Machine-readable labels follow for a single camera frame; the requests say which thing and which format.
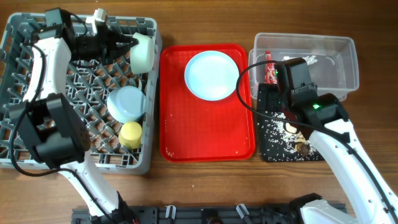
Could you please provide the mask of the light blue food bowl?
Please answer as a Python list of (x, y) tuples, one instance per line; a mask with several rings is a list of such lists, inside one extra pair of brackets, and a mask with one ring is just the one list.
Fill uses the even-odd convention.
[(145, 103), (145, 94), (134, 86), (111, 91), (106, 101), (110, 115), (120, 123), (140, 120), (145, 112)]

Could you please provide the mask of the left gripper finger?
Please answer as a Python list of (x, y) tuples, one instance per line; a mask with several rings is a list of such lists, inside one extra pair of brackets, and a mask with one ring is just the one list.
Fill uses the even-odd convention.
[(116, 43), (128, 44), (128, 45), (137, 45), (139, 43), (139, 41), (136, 38), (120, 33), (114, 34), (114, 40)]
[(130, 48), (130, 45), (122, 45), (120, 47), (117, 45), (111, 45), (108, 50), (108, 63), (113, 63), (117, 58), (130, 51)]

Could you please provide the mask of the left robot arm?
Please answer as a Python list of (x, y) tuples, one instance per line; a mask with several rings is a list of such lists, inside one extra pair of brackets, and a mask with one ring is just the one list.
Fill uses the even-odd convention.
[(107, 16), (104, 9), (84, 20), (60, 8), (45, 12), (45, 25), (28, 42), (34, 54), (28, 90), (9, 109), (14, 125), (9, 142), (21, 138), (34, 161), (45, 164), (49, 174), (62, 174), (87, 204), (90, 223), (138, 223), (96, 166), (89, 132), (66, 94), (69, 65), (107, 65), (138, 44), (110, 30)]

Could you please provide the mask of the food scraps and rice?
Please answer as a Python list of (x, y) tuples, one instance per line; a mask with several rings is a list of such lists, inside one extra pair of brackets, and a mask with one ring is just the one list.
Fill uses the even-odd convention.
[(284, 121), (257, 119), (261, 159), (266, 162), (318, 160), (319, 154), (295, 127)]

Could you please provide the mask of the light green small bowl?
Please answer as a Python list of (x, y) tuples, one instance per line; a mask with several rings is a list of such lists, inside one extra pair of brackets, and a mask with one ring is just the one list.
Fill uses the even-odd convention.
[(135, 33), (133, 37), (138, 44), (130, 49), (131, 72), (135, 75), (148, 73), (154, 66), (155, 50), (151, 37)]

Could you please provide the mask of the red snack wrapper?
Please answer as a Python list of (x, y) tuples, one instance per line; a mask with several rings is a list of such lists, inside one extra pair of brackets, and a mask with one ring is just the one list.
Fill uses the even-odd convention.
[[(267, 61), (272, 60), (272, 55), (270, 51), (265, 51), (265, 56)], [(276, 84), (276, 72), (274, 68), (274, 63), (267, 63), (266, 64), (266, 75), (265, 75), (265, 83), (266, 84)]]

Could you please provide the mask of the white napkin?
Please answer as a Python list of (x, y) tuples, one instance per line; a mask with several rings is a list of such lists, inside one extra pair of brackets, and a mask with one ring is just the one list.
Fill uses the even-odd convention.
[[(290, 59), (293, 59), (293, 57), (284, 56), (282, 60), (286, 61), (286, 60), (290, 60)], [(318, 62), (318, 59), (316, 58), (315, 55), (309, 55), (309, 56), (303, 57), (303, 59), (306, 61), (307, 65), (313, 65), (314, 63)]]

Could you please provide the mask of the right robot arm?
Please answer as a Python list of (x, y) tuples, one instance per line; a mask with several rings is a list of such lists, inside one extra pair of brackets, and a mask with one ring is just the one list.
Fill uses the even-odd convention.
[(301, 129), (332, 169), (360, 223), (397, 223), (397, 195), (362, 147), (348, 113), (331, 94), (319, 96), (306, 61), (275, 62), (271, 108)]

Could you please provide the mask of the yellow plastic cup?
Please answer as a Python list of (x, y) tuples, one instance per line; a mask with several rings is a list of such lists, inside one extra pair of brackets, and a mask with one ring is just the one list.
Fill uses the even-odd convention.
[(122, 146), (135, 149), (141, 146), (141, 137), (141, 125), (135, 121), (131, 121), (122, 125), (118, 139)]

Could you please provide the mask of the light blue plate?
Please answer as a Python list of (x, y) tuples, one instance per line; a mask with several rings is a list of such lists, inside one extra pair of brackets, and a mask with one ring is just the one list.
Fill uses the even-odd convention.
[(184, 70), (186, 87), (197, 98), (219, 101), (229, 97), (236, 89), (239, 69), (227, 54), (207, 50), (193, 56)]

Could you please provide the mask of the white plastic spoon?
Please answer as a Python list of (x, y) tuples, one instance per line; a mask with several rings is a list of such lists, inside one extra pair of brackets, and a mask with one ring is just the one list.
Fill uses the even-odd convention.
[(140, 91), (142, 91), (142, 81), (141, 81), (141, 79), (138, 79), (138, 80), (137, 80), (137, 88), (138, 88)]

